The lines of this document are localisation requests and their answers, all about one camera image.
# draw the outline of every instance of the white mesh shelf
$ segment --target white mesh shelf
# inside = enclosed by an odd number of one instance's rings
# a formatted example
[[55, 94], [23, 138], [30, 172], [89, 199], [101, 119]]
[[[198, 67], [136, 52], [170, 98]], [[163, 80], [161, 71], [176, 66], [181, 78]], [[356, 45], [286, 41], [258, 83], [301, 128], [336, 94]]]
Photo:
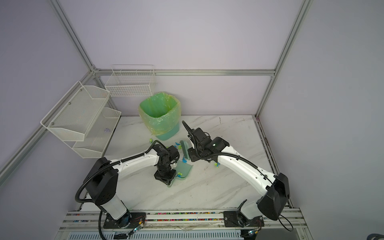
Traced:
[[121, 112], [103, 108], [84, 141], [76, 142], [72, 149], [82, 158], [101, 158], [107, 148]]
[[105, 89], [112, 97], [152, 96], [156, 85], [152, 65], [112, 65]]
[[81, 85], [53, 120], [41, 124], [62, 141], [84, 141], [109, 95], [105, 89]]

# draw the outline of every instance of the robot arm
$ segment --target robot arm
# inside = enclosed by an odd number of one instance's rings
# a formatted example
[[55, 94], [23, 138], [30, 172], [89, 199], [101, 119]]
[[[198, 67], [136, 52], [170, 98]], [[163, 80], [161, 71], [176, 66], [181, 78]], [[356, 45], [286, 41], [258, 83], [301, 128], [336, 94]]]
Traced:
[[[191, 129], [184, 121], [183, 124], [193, 144], [193, 147], [188, 149], [192, 162], [204, 159], [227, 166], [249, 182], [262, 196], [257, 201], [245, 203], [245, 200], [240, 205], [237, 211], [239, 226], [247, 226], [254, 217], [261, 215], [277, 220], [289, 199], [288, 178], [281, 173], [276, 176], [257, 167], [224, 139], [216, 137], [212, 140], [200, 128]], [[108, 212], [116, 220], [118, 227], [126, 228], [129, 226], [130, 212], [116, 195], [117, 181], [144, 167], [156, 166], [155, 179], [170, 185], [176, 176], [176, 171], [171, 169], [170, 165], [177, 162], [179, 157], [179, 152], [174, 146], [166, 148], [156, 140], [141, 154], [112, 161], [106, 158], [98, 159], [85, 178], [83, 186], [96, 206]], [[78, 198], [83, 189], [80, 188], [76, 194], [75, 199], [78, 202], [85, 201]]]
[[[170, 165], [177, 162], [179, 157], [179, 152], [174, 146], [166, 148], [157, 140], [141, 154], [111, 161], [103, 157], [96, 161], [85, 178], [84, 183], [88, 182], [85, 188], [97, 207], [116, 220], [119, 228], [126, 228], [129, 227], [130, 212], [116, 194], [117, 182], [135, 171], [148, 166], [156, 166], [155, 179], [170, 185], [176, 176], [176, 170], [171, 169]], [[106, 166], [110, 166], [110, 168], [98, 174], [98, 171]], [[77, 202], [86, 201], [79, 199], [77, 194], [75, 200]]]
[[278, 220], [290, 197], [288, 178], [280, 173], [278, 176], [259, 168], [240, 155], [227, 141], [220, 137], [211, 139], [202, 129], [191, 129], [184, 121], [192, 147], [188, 149], [192, 162], [199, 159], [215, 161], [232, 169], [262, 196], [257, 201], [245, 201], [238, 209], [239, 226], [245, 226], [254, 217], [265, 215]]

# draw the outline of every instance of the yellow-green plastic bag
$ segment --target yellow-green plastic bag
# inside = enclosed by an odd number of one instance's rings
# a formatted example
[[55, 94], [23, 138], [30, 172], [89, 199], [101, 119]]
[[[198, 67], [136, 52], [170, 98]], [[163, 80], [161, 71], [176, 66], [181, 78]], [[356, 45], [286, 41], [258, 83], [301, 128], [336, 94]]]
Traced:
[[167, 93], [156, 93], [140, 103], [139, 115], [153, 135], [162, 135], [179, 123], [180, 101]]

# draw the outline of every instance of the wire basket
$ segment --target wire basket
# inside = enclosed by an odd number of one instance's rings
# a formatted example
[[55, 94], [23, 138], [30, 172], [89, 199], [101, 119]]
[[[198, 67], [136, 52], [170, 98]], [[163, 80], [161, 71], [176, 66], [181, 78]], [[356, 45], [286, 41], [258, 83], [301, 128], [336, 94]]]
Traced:
[[80, 88], [50, 122], [40, 122], [62, 141], [84, 141], [109, 99], [109, 91], [96, 86]]
[[156, 85], [153, 65], [111, 65], [105, 89], [112, 97], [152, 96]]
[[121, 112], [103, 108], [84, 141], [71, 147], [82, 158], [101, 158], [120, 119]]

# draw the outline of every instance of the white marble surface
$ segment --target white marble surface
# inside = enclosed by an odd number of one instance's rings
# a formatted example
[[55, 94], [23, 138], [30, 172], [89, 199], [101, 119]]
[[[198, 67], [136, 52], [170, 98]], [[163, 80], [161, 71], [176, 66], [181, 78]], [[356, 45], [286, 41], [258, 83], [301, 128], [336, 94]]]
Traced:
[[[240, 154], [265, 170], [271, 171], [264, 148], [251, 115], [182, 116], [191, 128], [200, 127], [212, 139], [220, 136]], [[116, 127], [105, 157], [118, 159], [146, 150], [151, 136], [140, 117], [122, 117]], [[180, 131], [165, 146], [187, 140], [187, 131], [180, 123]], [[260, 195], [239, 175], [214, 162], [187, 161], [193, 165], [184, 180], [176, 178], [171, 187], [155, 180], [156, 167], [135, 172], [118, 182], [116, 193], [130, 210], [221, 209], [238, 207], [245, 200], [256, 200]], [[85, 203], [82, 211], [98, 210], [93, 203]]]

